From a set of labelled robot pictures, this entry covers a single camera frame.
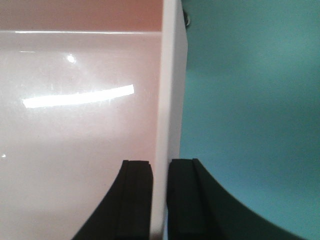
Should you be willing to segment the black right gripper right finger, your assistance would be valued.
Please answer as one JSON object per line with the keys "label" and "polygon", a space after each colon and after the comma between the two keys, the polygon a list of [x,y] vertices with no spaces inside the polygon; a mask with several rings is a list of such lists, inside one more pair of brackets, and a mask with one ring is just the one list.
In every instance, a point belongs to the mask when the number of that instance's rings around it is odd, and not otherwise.
{"label": "black right gripper right finger", "polygon": [[173,159],[167,208],[170,240],[317,240],[320,175],[288,162]]}

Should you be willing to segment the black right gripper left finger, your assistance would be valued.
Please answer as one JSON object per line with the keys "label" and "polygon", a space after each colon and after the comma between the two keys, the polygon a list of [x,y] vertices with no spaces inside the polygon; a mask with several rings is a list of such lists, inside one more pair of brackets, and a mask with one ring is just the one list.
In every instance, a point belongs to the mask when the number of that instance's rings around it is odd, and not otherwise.
{"label": "black right gripper left finger", "polygon": [[124,160],[97,208],[75,240],[148,240],[153,172],[148,161]]}

